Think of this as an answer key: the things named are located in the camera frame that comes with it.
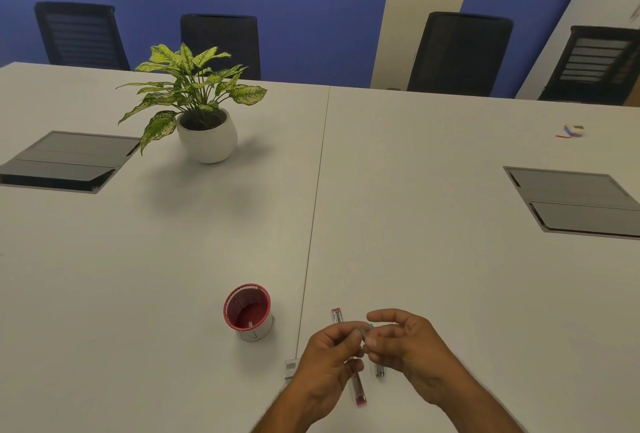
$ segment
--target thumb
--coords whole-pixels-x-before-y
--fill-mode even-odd
[[[345,340],[333,348],[335,350],[336,360],[345,362],[355,356],[360,348],[361,342],[362,334],[357,330],[352,331]]]
[[[365,344],[380,356],[400,357],[404,356],[404,338],[367,337]]]

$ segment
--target barcode label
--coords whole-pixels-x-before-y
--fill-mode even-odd
[[[300,359],[291,359],[284,361],[284,379],[291,379],[298,368],[298,362]]]

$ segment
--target black office chair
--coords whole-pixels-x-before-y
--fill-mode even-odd
[[[512,29],[506,18],[431,13],[407,91],[489,96]]]
[[[576,25],[538,99],[622,105],[638,74],[640,30]]]
[[[194,54],[219,47],[231,58],[212,59],[207,67],[214,71],[236,64],[248,66],[242,79],[260,81],[258,18],[235,15],[187,14],[180,18],[180,37]]]
[[[114,7],[39,1],[34,9],[51,64],[131,70]]]

